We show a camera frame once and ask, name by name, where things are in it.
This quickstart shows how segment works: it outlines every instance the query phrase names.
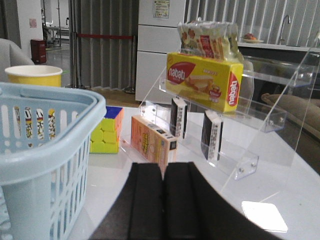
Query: rubik's cube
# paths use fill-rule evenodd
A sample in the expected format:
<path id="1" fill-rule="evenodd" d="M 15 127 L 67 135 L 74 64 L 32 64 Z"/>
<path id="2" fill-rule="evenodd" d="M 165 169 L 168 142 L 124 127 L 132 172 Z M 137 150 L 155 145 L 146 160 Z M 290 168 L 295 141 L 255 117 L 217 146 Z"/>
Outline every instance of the rubik's cube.
<path id="1" fill-rule="evenodd" d="M 124 109 L 106 106 L 106 114 L 91 133 L 90 153 L 116 154 L 124 118 Z"/>

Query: white refrigerator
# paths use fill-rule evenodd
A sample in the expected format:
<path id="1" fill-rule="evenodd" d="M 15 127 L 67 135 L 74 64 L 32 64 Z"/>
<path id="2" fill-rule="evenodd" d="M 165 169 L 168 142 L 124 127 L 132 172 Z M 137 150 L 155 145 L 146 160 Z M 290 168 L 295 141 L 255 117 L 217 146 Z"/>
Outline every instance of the white refrigerator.
<path id="1" fill-rule="evenodd" d="M 181 48 L 177 31 L 184 22 L 186 0 L 140 0 L 135 99 L 143 101 L 166 67 L 167 53 Z M 148 94 L 155 103 L 171 104 L 171 97 L 159 90 Z"/>

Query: yellow paper cup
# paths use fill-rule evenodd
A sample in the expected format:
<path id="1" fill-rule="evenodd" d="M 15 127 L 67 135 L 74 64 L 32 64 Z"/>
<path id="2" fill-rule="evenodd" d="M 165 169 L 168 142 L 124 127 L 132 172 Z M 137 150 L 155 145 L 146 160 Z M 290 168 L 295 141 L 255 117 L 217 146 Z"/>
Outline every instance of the yellow paper cup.
<path id="1" fill-rule="evenodd" d="M 5 70 L 10 83 L 61 87 L 62 69 L 49 65 L 20 65 Z"/>

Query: red nabati logo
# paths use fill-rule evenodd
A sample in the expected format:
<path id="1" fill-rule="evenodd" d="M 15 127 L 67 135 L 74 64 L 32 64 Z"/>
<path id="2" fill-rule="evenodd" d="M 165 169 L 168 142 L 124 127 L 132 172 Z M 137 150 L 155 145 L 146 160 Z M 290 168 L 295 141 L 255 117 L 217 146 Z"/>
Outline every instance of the red nabati logo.
<path id="1" fill-rule="evenodd" d="M 239 96 L 239 83 L 238 83 L 237 77 L 232 72 L 230 72 L 228 96 L 227 96 L 228 104 L 232 107 L 237 105 L 238 96 Z"/>
<path id="2" fill-rule="evenodd" d="M 195 64 L 190 62 L 177 62 L 167 71 L 167 79 L 172 84 L 181 84 L 189 77 L 195 66 Z"/>

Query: yellow snack box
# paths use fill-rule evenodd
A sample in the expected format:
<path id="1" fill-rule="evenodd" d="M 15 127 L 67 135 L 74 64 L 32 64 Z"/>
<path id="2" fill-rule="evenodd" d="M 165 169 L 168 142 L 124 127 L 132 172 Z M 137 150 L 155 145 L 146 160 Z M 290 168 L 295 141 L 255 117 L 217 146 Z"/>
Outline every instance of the yellow snack box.
<path id="1" fill-rule="evenodd" d="M 242 63 L 171 52 L 166 69 L 168 91 L 219 112 L 237 109 Z"/>

